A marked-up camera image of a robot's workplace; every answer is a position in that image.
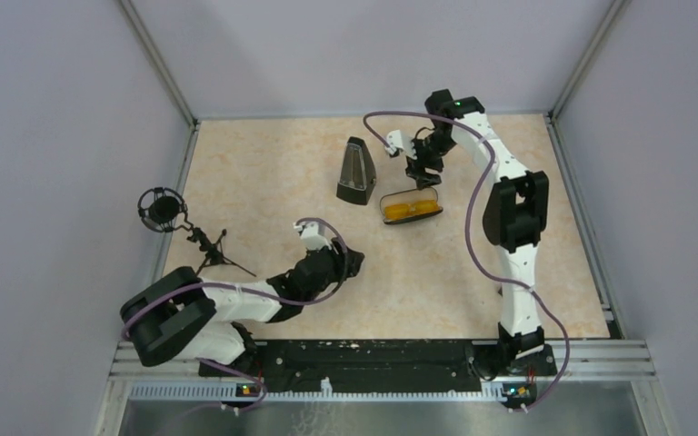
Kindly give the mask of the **orange sunglasses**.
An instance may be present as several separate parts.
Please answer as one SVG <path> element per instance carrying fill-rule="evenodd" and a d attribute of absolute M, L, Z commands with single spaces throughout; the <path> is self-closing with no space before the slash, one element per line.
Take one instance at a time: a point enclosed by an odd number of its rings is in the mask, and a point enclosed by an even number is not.
<path fill-rule="evenodd" d="M 439 213 L 442 208 L 435 200 L 422 200 L 413 203 L 397 203 L 383 209 L 387 221 L 397 222 L 430 213 Z"/>

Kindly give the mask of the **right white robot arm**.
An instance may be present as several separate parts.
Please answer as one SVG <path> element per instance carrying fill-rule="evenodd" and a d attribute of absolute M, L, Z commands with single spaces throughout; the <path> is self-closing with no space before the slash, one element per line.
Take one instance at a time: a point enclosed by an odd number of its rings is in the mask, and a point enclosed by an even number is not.
<path fill-rule="evenodd" d="M 545 346 L 534 286 L 538 245 L 547 225 L 549 178 L 516 159 L 476 97 L 455 99 L 443 89 L 432 92 L 424 106 L 434 128 L 423 139 L 404 141 L 405 172 L 419 190 L 437 185 L 443 158 L 461 146 L 479 170 L 480 183 L 491 185 L 482 228 L 502 268 L 491 277 L 502 291 L 496 366 L 520 374 Z"/>

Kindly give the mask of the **black glasses case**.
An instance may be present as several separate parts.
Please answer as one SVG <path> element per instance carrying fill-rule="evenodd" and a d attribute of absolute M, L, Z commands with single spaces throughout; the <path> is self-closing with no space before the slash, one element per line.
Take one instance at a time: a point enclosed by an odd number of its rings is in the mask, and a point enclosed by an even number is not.
<path fill-rule="evenodd" d="M 384 195 L 379 210 L 386 225 L 413 223 L 434 217 L 444 211 L 439 194 L 433 187 L 410 189 Z"/>

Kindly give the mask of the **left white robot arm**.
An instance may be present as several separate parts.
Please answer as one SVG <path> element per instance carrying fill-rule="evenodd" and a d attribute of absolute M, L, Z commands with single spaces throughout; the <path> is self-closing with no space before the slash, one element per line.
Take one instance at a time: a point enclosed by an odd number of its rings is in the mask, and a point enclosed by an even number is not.
<path fill-rule="evenodd" d="M 338 240 L 311 250 L 286 272 L 259 282 L 208 282 L 179 267 L 120 308 L 122 336 L 144 367 L 204 359 L 233 375 L 251 371 L 255 344 L 245 321 L 276 323 L 332 297 L 361 270 L 365 256 Z"/>

